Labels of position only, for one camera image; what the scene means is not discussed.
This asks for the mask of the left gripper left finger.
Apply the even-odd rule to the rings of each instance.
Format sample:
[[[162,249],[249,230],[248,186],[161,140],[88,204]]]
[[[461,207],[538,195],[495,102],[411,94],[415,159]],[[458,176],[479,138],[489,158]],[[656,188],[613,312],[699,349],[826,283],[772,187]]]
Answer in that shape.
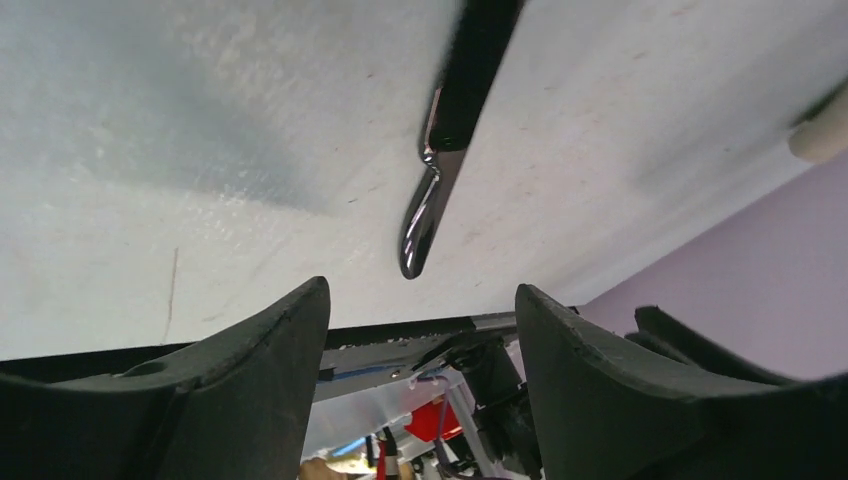
[[[203,340],[5,361],[5,479],[294,479],[330,318],[312,278]]]

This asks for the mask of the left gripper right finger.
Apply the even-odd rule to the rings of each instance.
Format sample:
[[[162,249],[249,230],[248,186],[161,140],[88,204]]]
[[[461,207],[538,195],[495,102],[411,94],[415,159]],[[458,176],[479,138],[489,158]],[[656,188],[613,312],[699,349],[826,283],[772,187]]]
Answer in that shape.
[[[843,479],[847,377],[757,366],[660,308],[611,333],[522,284],[515,313],[549,479]]]

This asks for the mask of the black knife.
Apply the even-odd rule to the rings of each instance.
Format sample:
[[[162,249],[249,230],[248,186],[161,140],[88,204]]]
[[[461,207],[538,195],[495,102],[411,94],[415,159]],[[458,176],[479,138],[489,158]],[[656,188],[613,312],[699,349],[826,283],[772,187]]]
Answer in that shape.
[[[425,165],[400,229],[399,269],[418,278],[456,184],[523,1],[466,1],[453,30],[418,142]]]

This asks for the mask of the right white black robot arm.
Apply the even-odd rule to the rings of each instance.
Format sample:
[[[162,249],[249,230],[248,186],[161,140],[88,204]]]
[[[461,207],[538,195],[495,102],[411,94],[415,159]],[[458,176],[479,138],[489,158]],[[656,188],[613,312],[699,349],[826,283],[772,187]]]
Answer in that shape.
[[[787,145],[795,158],[816,165],[847,149],[847,80],[802,115]]]

